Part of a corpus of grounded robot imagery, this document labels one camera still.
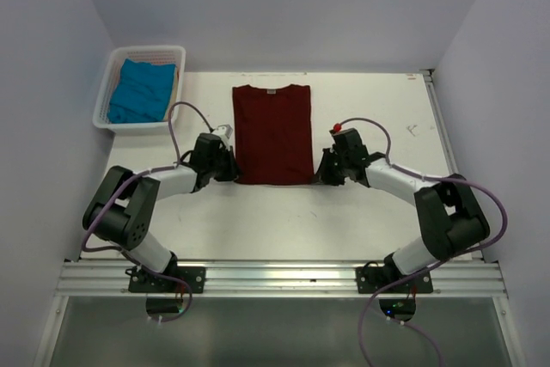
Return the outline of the dark red t shirt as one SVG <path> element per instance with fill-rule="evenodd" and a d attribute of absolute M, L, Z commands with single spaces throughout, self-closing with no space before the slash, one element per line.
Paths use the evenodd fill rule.
<path fill-rule="evenodd" d="M 313 181 L 311 89 L 243 85 L 232 89 L 235 159 L 242 185 L 300 186 Z"/>

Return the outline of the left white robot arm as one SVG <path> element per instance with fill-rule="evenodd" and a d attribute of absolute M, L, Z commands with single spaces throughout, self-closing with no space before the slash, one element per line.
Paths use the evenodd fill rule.
<path fill-rule="evenodd" d="M 162 199 L 191 194 L 211 180 L 234 181 L 239 169 L 229 138 L 229 125 L 201 133 L 190 159 L 140 173 L 115 166 L 107 171 L 82 218 L 86 239 L 92 235 L 109 242 L 111 249 L 127 254 L 149 271 L 148 280 L 159 291 L 171 291 L 179 272 L 176 260 L 151 233 L 155 205 Z"/>

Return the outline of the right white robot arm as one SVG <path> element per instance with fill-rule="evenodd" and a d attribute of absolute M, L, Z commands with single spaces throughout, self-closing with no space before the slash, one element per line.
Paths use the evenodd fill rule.
<path fill-rule="evenodd" d="M 429 181 L 392 166 L 381 152 L 370 153 L 359 132 L 331 130 L 333 145 L 323 150 L 315 182 L 342 186 L 351 180 L 394 195 L 416 208 L 420 236 L 384 258 L 381 266 L 367 264 L 363 276 L 371 283 L 403 291 L 413 274 L 464 252 L 490 235 L 489 224 L 472 189 L 454 174 Z"/>

